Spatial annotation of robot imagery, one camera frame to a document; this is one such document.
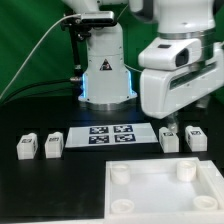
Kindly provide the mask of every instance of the white cube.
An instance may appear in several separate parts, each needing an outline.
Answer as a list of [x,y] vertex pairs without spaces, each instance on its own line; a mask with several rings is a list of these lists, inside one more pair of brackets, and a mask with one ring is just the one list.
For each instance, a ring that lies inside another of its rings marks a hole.
[[19,160],[33,159],[38,148],[37,135],[30,133],[23,135],[17,145],[17,154]]
[[207,151],[207,136],[201,128],[192,126],[186,127],[185,140],[192,152]]
[[159,129],[159,142],[164,153],[179,152],[179,139],[168,128]]
[[49,134],[45,143],[46,158],[60,158],[64,148],[63,134],[55,132]]

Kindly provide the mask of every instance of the white card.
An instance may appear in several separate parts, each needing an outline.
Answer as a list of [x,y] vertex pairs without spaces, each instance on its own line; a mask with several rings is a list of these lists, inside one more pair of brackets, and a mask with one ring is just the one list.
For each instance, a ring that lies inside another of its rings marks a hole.
[[70,128],[66,148],[158,142],[150,123]]

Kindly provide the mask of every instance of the white tray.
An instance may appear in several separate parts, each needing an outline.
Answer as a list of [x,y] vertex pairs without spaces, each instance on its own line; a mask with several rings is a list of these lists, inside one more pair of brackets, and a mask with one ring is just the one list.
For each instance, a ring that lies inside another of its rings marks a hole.
[[[196,163],[196,179],[183,182],[177,178],[177,163]],[[130,182],[114,184],[111,168],[126,164]],[[197,158],[107,162],[105,191],[106,224],[221,224],[224,223],[224,179],[211,161]],[[206,195],[215,198],[218,209],[196,211],[193,200]],[[117,200],[130,200],[134,210],[127,214],[112,212]]]

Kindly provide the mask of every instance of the blue light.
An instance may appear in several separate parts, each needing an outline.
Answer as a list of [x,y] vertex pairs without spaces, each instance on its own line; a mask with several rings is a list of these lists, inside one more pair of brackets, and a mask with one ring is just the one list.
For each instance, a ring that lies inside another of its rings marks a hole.
[[131,81],[131,72],[128,72],[128,77],[129,77],[129,88],[130,88],[130,95],[133,95],[134,92],[132,90],[132,81]]
[[83,88],[83,97],[86,98],[86,76],[85,74],[82,75],[82,88]]

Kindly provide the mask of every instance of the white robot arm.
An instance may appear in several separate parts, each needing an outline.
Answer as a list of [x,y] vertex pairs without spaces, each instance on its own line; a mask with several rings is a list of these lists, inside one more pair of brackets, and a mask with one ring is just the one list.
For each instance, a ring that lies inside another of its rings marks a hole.
[[[112,12],[100,12],[104,4],[127,3],[128,0],[62,0],[75,13],[80,23],[113,20]],[[116,110],[132,103],[137,94],[132,91],[131,74],[124,66],[123,31],[114,27],[97,27],[87,38],[88,68],[83,74],[81,106],[95,110]]]
[[214,43],[213,0],[129,4],[136,17],[159,24],[159,37],[139,55],[145,68],[141,103],[147,115],[164,118],[224,85],[223,50]]

